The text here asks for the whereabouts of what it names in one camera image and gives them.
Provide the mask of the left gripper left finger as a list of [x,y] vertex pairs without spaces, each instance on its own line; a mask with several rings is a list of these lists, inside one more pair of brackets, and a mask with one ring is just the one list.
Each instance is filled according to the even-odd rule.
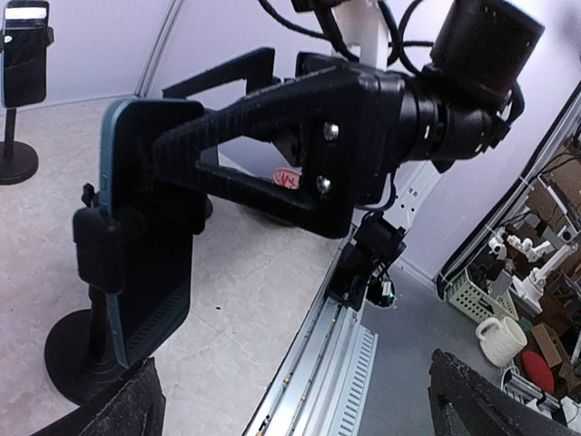
[[161,435],[164,395],[155,359],[136,363],[118,381],[38,435]]

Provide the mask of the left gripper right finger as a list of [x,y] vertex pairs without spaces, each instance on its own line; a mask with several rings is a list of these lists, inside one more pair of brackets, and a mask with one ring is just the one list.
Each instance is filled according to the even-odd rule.
[[428,396],[437,435],[575,435],[509,398],[454,354],[436,349],[431,356]]

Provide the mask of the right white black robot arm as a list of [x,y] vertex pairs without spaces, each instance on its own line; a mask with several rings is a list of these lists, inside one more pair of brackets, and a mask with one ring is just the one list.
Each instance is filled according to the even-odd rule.
[[193,95],[243,80],[245,95],[161,134],[157,179],[340,239],[362,212],[365,281],[404,250],[415,215],[451,166],[497,146],[523,113],[517,79],[544,27],[507,1],[455,1],[423,67],[384,1],[296,1],[330,54],[301,52],[276,78],[260,48],[168,87]]

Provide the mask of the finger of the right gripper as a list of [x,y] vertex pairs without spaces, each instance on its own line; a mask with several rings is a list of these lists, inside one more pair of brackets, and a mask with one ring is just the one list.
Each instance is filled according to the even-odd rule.
[[[239,203],[329,238],[344,237],[363,186],[378,84],[371,74],[330,67],[249,94],[162,133],[156,176]],[[292,168],[294,189],[218,164],[202,152],[248,137],[273,144]]]
[[225,84],[244,81],[246,94],[276,84],[275,49],[261,47],[162,90],[163,98],[186,98]]

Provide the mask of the black teal phone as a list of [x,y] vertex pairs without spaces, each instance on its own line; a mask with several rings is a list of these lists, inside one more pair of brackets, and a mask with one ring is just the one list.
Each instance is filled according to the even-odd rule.
[[52,43],[46,1],[9,1],[2,23],[2,102],[7,109],[46,98],[47,49]]

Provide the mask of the black pole phone stand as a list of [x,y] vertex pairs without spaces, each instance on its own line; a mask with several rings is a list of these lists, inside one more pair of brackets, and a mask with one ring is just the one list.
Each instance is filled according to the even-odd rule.
[[131,209],[110,211],[106,195],[90,183],[74,213],[79,278],[89,308],[70,312],[50,330],[44,363],[50,382],[67,400],[83,405],[152,355],[155,340],[146,284],[151,273],[147,232]]
[[[52,43],[53,41],[54,29],[52,28]],[[3,104],[2,83],[1,103]],[[19,108],[21,107],[14,109],[5,108],[5,134],[4,140],[1,142],[2,185],[25,182],[33,177],[38,170],[39,158],[34,147],[15,139],[16,113]]]

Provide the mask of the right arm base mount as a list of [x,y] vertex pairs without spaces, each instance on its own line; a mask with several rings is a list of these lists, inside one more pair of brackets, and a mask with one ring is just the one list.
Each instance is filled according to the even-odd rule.
[[381,257],[360,243],[347,243],[331,271],[325,296],[355,311],[365,300],[379,308],[389,308],[396,292],[388,269],[405,248],[405,243],[399,243],[388,257]]

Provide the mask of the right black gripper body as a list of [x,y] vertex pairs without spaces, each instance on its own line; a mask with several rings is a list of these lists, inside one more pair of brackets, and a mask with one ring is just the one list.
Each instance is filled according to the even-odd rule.
[[444,173],[497,146],[524,111],[517,79],[544,30],[506,1],[456,1],[421,70],[300,53],[301,190],[324,207],[379,205],[402,164]]

